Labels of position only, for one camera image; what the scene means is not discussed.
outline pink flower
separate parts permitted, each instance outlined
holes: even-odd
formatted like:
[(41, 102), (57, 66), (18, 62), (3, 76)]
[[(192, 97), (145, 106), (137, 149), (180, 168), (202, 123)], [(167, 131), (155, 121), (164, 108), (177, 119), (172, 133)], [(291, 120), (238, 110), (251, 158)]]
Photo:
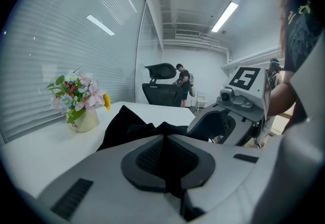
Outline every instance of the pink flower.
[(51, 98), (51, 109), (61, 109), (61, 99), (56, 95)]
[(92, 77), (92, 74), (83, 74), (79, 76), (80, 83), (82, 85), (88, 86), (90, 84), (90, 79)]
[(81, 102), (78, 102), (75, 106), (75, 110), (79, 111), (83, 107), (86, 108), (87, 113), (93, 112), (95, 110), (93, 106), (89, 105), (89, 99), (82, 99)]
[(91, 96), (89, 97), (90, 106), (95, 105), (96, 102), (98, 102), (101, 105), (105, 104), (103, 98), (105, 91), (99, 89), (99, 84), (97, 80), (89, 86), (89, 92), (91, 94)]

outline window blinds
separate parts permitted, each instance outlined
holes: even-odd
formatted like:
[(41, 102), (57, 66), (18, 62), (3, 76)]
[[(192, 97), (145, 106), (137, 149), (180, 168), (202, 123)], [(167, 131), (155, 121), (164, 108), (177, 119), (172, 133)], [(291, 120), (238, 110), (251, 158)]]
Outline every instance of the window blinds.
[(19, 0), (0, 45), (4, 138), (11, 141), (24, 130), (62, 116), (51, 109), (52, 94), (45, 88), (79, 67), (99, 80), (113, 102), (133, 102), (144, 4), (144, 0)]
[(138, 41), (136, 65), (136, 103), (148, 104), (142, 90), (142, 83), (149, 83), (149, 71), (145, 66), (159, 64), (162, 60), (162, 50), (159, 44), (148, 6), (145, 6)]

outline white chair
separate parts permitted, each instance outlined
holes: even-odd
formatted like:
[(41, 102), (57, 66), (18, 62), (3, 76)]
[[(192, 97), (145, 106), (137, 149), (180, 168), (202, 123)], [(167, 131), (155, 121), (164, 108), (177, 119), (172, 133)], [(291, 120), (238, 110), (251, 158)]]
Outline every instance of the white chair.
[(198, 95), (197, 95), (197, 110), (198, 110), (198, 112), (199, 112), (199, 110), (205, 109), (205, 104), (207, 104), (207, 103), (208, 102), (205, 100), (205, 93), (198, 91)]

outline person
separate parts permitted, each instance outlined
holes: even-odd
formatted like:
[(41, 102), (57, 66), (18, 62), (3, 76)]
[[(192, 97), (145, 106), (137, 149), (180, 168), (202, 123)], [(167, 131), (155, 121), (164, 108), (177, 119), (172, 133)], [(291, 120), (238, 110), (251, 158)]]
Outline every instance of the person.
[(280, 74), (281, 67), (278, 59), (271, 59), (270, 66), (268, 69), (268, 77), (270, 79), (271, 90), (274, 90), (275, 87), (282, 83), (282, 76)]
[(183, 97), (181, 102), (181, 108), (185, 108), (186, 100), (187, 100), (187, 94), (190, 88), (190, 82), (189, 82), (189, 72), (186, 70), (182, 64), (177, 64), (176, 69), (180, 72), (179, 78), (183, 78), (182, 81), (180, 81), (180, 85), (183, 90)]
[(271, 91), (268, 116), (279, 115), (296, 103), (292, 117), (284, 129), (286, 130), (307, 118), (290, 79), (314, 48), (323, 25), (317, 18), (310, 0), (279, 0), (279, 2), (281, 9), (280, 43), (285, 53), (285, 75), (282, 83)]

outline yellow flower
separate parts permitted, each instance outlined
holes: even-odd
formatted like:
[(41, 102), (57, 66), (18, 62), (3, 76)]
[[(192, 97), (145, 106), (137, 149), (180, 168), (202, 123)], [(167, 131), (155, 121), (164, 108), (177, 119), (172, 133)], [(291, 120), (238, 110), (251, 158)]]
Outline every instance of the yellow flower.
[(106, 109), (108, 111), (110, 111), (111, 110), (111, 102), (112, 102), (110, 96), (108, 96), (107, 93), (105, 93), (103, 95), (103, 98), (104, 98), (104, 101), (105, 101), (105, 107), (106, 107)]

